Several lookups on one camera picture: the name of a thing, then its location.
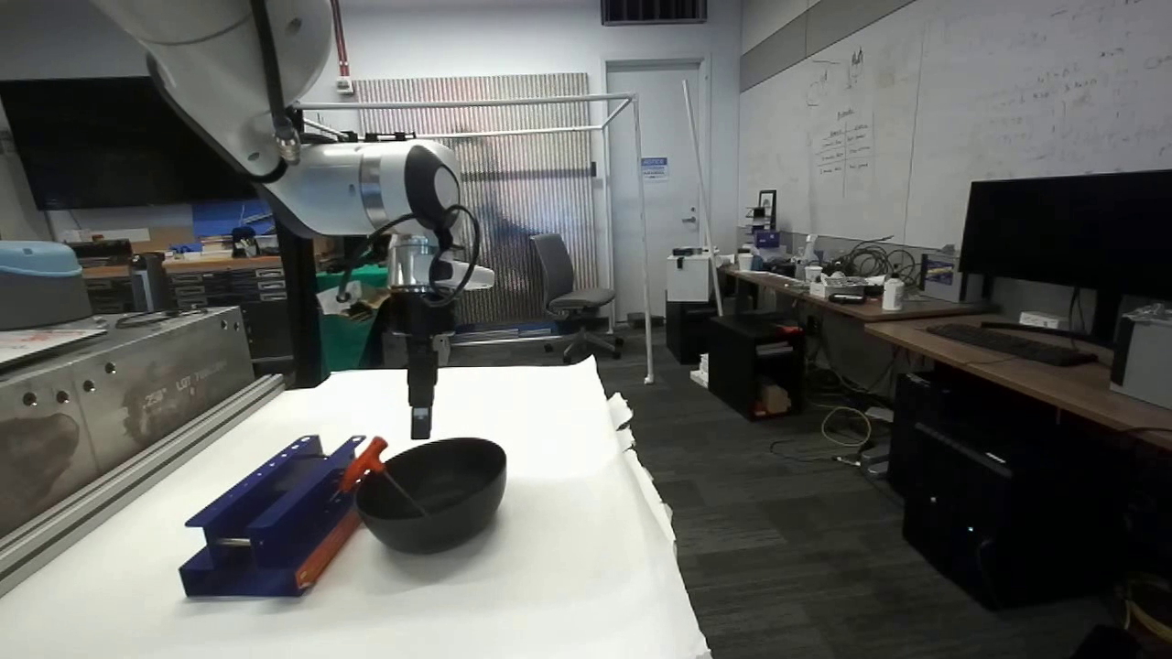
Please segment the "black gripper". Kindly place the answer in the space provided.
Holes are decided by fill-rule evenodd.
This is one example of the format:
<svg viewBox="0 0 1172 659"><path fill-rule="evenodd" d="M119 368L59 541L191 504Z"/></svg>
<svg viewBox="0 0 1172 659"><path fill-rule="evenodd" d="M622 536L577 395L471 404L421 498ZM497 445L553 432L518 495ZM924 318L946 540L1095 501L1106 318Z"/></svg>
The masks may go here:
<svg viewBox="0 0 1172 659"><path fill-rule="evenodd" d="M459 244L439 248L435 233L387 237L387 331L384 349L401 362L432 362L407 369L409 438L432 437L435 368L449 355L453 299L483 293L495 272Z"/></svg>

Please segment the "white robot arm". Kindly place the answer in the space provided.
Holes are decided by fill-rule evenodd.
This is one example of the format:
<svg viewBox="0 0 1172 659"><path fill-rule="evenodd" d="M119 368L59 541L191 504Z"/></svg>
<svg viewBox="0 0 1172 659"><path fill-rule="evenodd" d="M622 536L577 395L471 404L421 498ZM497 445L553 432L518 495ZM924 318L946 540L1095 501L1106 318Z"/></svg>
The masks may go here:
<svg viewBox="0 0 1172 659"><path fill-rule="evenodd" d="M442 143L309 128L333 54L329 0L92 0L128 33L164 102L299 237L387 244L390 331L407 342L409 437L432 437L439 338L477 261L453 261L462 171Z"/></svg>

